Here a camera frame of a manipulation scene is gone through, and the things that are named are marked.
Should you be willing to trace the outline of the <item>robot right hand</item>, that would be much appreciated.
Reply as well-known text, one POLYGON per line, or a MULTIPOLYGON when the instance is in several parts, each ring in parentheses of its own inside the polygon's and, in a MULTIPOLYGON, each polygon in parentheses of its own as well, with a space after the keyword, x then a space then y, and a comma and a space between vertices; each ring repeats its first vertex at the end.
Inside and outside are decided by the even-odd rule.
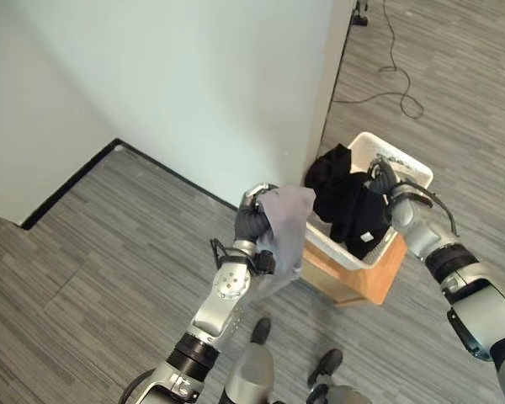
POLYGON ((370 162, 368 174, 369 180, 364 183, 364 186, 370 192, 390 199, 393 190, 400 183, 391 162, 386 157, 377 155, 370 162))

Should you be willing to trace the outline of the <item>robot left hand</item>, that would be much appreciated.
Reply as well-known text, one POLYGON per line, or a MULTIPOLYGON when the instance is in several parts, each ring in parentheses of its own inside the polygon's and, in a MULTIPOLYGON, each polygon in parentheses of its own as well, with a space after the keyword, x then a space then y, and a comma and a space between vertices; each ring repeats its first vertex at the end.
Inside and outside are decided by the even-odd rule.
POLYGON ((259 197, 277 188, 271 183, 260 183, 243 194, 234 221, 236 241, 255 242, 271 228, 259 197))

